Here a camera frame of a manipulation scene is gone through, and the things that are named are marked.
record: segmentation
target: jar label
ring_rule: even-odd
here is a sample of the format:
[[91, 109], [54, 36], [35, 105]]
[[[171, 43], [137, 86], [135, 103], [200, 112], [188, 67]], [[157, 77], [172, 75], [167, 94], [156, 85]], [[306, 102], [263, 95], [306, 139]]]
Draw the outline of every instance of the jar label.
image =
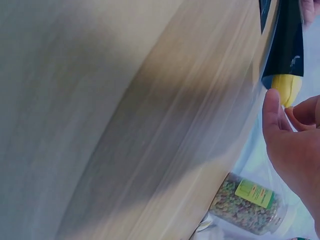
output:
[[237, 187], [235, 195], [260, 207], [269, 209], [274, 201], [275, 193], [252, 181], [243, 179]]

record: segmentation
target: yellow object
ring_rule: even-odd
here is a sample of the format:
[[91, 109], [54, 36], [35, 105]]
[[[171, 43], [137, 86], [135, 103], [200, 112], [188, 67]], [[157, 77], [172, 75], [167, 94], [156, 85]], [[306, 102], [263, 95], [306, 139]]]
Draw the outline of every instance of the yellow object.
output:
[[295, 101], [302, 87], [302, 80], [299, 76], [291, 74], [275, 75], [271, 87], [279, 91], [281, 104], [288, 108]]

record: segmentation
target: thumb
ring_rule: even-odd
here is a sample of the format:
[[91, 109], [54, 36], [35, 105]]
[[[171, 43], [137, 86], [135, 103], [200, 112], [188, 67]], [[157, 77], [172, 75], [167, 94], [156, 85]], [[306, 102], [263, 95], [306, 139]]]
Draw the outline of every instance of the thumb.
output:
[[276, 89], [266, 92], [262, 108], [262, 130], [268, 144], [281, 133], [290, 131], [290, 125], [280, 105], [280, 95]]

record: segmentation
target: dark blue object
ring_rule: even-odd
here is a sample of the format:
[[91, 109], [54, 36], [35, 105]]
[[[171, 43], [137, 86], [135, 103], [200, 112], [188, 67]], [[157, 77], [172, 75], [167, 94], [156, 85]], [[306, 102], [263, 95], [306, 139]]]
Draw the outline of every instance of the dark blue object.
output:
[[262, 83], [269, 89], [273, 75], [304, 76], [304, 42], [299, 0], [280, 0], [279, 16]]

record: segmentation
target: jar lid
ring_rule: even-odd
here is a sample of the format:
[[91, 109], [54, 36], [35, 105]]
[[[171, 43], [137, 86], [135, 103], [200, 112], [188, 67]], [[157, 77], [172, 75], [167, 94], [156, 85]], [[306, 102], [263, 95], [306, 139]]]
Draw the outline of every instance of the jar lid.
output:
[[294, 206], [288, 206], [282, 222], [280, 223], [278, 229], [272, 233], [272, 235], [282, 238], [294, 223], [296, 215], [297, 209]]

